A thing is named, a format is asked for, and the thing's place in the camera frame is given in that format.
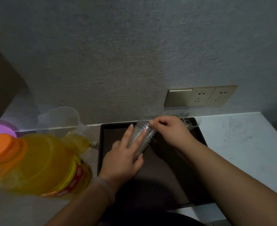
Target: person's left hand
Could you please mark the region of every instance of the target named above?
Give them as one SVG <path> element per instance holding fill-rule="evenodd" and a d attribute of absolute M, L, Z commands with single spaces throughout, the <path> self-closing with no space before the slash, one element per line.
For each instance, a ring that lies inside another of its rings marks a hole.
<path fill-rule="evenodd" d="M 142 131 L 131 147 L 127 148 L 132 130 L 133 125 L 131 124 L 122 140 L 114 142 L 111 151 L 103 159 L 102 168 L 99 173 L 99 177 L 105 179 L 115 193 L 125 182 L 133 178 L 144 164 L 143 154 L 138 157 L 135 163 L 133 163 L 133 158 L 144 140 L 147 130 Z"/>

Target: bracelet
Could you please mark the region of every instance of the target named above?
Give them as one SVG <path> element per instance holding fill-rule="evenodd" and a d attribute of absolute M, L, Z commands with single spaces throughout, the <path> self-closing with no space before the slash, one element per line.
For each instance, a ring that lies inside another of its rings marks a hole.
<path fill-rule="evenodd" d="M 97 182 L 99 183 L 101 186 L 103 186 L 103 188 L 106 190 L 106 193 L 109 197 L 109 201 L 110 201 L 110 205 L 113 205 L 115 202 L 115 194 L 114 191 L 110 188 L 110 186 L 108 185 L 108 183 L 106 182 L 105 179 L 101 178 L 101 177 L 93 177 L 92 178 L 92 182 Z"/>

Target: textured wallpaper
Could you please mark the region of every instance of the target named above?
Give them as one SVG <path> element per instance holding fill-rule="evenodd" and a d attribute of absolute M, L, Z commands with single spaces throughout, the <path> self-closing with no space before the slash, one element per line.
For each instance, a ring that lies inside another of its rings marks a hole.
<path fill-rule="evenodd" d="M 191 110 L 277 120 L 277 0 L 0 0 L 0 51 L 28 84 L 3 116 L 20 129 L 63 105 L 86 124 L 152 118 L 174 112 L 170 88 L 231 84 Z"/>

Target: countertop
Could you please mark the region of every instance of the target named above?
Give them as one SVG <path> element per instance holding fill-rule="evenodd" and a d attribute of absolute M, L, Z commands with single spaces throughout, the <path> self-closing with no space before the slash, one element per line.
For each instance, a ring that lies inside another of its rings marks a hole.
<path fill-rule="evenodd" d="M 98 140 L 100 126 L 89 125 Z M 277 132 L 261 113 L 203 116 L 201 132 L 208 146 L 277 192 Z M 82 155 L 96 175 L 98 151 Z M 0 225 L 44 225 L 68 201 L 12 196 L 0 190 Z M 224 219 L 215 204 L 174 210 L 203 223 Z"/>

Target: purple object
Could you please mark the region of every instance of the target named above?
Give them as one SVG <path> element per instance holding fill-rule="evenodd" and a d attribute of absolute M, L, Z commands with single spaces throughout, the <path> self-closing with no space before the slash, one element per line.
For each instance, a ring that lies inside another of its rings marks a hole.
<path fill-rule="evenodd" d="M 0 134 L 2 134 L 2 133 L 7 133 L 10 136 L 15 137 L 15 138 L 17 137 L 16 133 L 12 129 L 0 124 Z"/>

